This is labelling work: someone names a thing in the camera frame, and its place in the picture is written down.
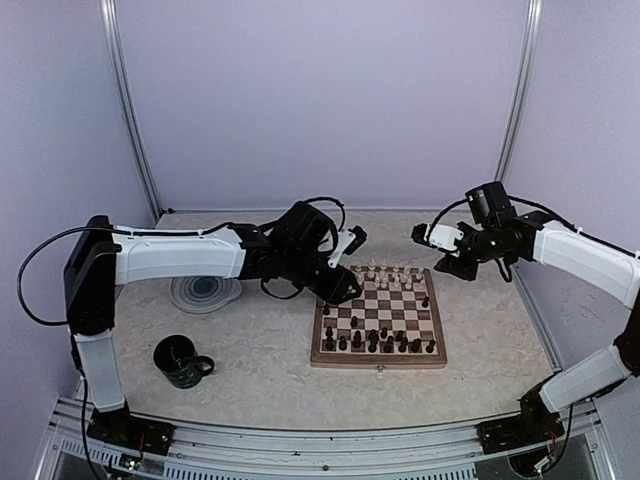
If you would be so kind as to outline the dark king piece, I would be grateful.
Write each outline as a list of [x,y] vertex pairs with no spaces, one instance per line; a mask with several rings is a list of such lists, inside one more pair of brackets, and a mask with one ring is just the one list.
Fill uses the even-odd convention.
[[394,349],[395,349],[394,345],[395,345],[395,339],[394,339],[394,337],[392,335],[389,335],[386,338],[386,341],[384,343],[383,352],[384,353],[393,353]]

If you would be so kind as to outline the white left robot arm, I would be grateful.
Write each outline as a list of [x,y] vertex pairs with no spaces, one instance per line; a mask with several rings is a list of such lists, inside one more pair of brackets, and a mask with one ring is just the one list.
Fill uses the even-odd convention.
[[140,424],[131,415],[117,365],[115,291],[129,284],[190,277],[291,283],[335,306],[357,298],[355,274],[343,256],[366,241],[365,231],[335,222],[316,200],[296,202],[263,225],[224,222],[201,230],[116,227],[97,215],[83,227],[64,268],[66,321],[78,367],[94,404],[93,423],[121,445]]

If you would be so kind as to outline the dark queen piece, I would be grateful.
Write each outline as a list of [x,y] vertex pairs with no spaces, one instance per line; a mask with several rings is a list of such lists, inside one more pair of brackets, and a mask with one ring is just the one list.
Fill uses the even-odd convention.
[[354,349],[359,349],[362,345],[362,336],[360,331],[356,331],[353,335],[352,339],[352,347]]

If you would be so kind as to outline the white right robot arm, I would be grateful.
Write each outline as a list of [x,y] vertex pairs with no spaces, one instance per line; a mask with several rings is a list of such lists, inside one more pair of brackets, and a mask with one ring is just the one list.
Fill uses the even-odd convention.
[[506,192],[493,181],[464,194],[473,222],[455,226],[435,218],[414,227],[411,237],[442,253],[435,268],[473,281],[480,265],[494,263],[511,281],[519,261],[549,267],[585,287],[564,288],[559,317],[570,327],[579,320],[603,320],[601,300],[617,314],[614,331],[596,341],[596,350],[541,381],[519,400],[516,414],[478,426],[486,453],[548,441],[568,432],[561,413],[611,393],[639,375],[639,253],[585,232],[551,208]]

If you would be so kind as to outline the dark bishop piece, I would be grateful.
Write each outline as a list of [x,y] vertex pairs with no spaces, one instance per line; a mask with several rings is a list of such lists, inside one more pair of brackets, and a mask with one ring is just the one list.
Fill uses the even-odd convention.
[[408,346],[408,340],[403,331],[399,331],[396,335],[396,341],[398,342],[397,351],[399,353],[405,353]]

